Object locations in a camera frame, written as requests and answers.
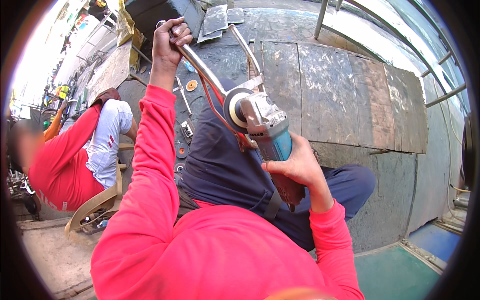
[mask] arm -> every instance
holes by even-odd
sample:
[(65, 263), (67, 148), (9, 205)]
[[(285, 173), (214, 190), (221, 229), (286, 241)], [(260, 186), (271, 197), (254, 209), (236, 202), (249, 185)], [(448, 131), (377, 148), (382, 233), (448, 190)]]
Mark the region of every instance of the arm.
[(67, 131), (45, 144), (42, 159), (48, 162), (52, 172), (61, 170), (90, 139), (101, 108), (101, 103), (91, 106)]
[(267, 161), (262, 168), (307, 186), (311, 201), (310, 227), (319, 269), (344, 290), (348, 299), (364, 299), (353, 263), (352, 239), (344, 221), (345, 208), (332, 198), (308, 141), (292, 132), (290, 136), (290, 157), (286, 161)]
[(43, 135), (45, 136), (45, 142), (53, 139), (59, 134), (61, 115), (66, 106), (67, 102), (64, 100), (59, 110), (57, 111), (53, 122), (50, 124), (50, 127), (48, 127), (47, 130), (43, 132)]
[[(190, 42), (192, 36), (186, 24), (179, 25), (182, 21), (169, 20), (154, 34), (154, 65), (145, 97), (140, 100), (142, 117), (133, 157), (132, 183), (92, 254), (90, 273), (99, 298), (133, 299), (132, 293), (138, 290), (158, 291), (158, 287), (152, 285), (158, 279), (158, 272), (153, 270), (173, 239), (179, 207), (173, 181), (176, 97), (171, 91), (181, 56), (170, 48), (168, 29), (176, 24), (173, 28), (181, 27), (180, 34)], [(168, 64), (155, 55), (159, 51), (164, 57), (170, 57), (174, 68), (168, 68)]]

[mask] knee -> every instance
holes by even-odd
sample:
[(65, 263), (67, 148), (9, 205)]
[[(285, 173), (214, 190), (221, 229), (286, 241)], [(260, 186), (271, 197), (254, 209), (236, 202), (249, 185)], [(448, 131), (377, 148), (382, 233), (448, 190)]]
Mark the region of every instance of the knee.
[(348, 165), (345, 167), (349, 172), (349, 179), (368, 198), (375, 190), (377, 183), (375, 174), (369, 168), (360, 165)]

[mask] green floor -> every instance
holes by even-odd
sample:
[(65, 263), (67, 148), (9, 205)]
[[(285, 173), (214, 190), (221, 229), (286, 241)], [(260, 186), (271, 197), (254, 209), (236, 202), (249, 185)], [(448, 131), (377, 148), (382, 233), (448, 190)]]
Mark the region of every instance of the green floor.
[(355, 258), (366, 300), (423, 299), (440, 275), (399, 246)]

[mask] red sleeve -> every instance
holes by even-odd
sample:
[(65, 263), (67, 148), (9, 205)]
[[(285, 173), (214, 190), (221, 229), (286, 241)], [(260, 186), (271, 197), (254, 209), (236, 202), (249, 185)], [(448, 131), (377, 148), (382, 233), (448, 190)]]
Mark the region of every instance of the red sleeve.
[(310, 210), (317, 265), (349, 299), (364, 300), (353, 263), (352, 238), (344, 219), (345, 208), (336, 200), (333, 207), (322, 214)]
[(44, 161), (51, 172), (58, 172), (80, 151), (95, 131), (100, 116), (101, 104), (86, 110), (67, 131), (45, 143)]
[(129, 299), (173, 238), (179, 198), (173, 181), (175, 96), (148, 85), (133, 157), (132, 183), (92, 254), (99, 299)]

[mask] red shirt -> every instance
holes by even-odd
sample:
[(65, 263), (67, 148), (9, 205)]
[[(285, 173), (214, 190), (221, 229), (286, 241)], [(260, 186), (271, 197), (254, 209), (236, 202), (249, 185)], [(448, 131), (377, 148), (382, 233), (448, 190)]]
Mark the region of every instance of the red shirt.
[(202, 207), (174, 226), (175, 96), (149, 85), (132, 183), (95, 247), (99, 299), (264, 299), (311, 287), (337, 299), (364, 299), (353, 264), (345, 209), (310, 211), (318, 260), (260, 216), (236, 206)]
[(75, 211), (104, 190), (87, 169), (88, 155), (82, 147), (98, 123), (101, 103), (87, 109), (61, 135), (45, 143), (28, 171), (28, 180), (42, 202), (53, 209)]

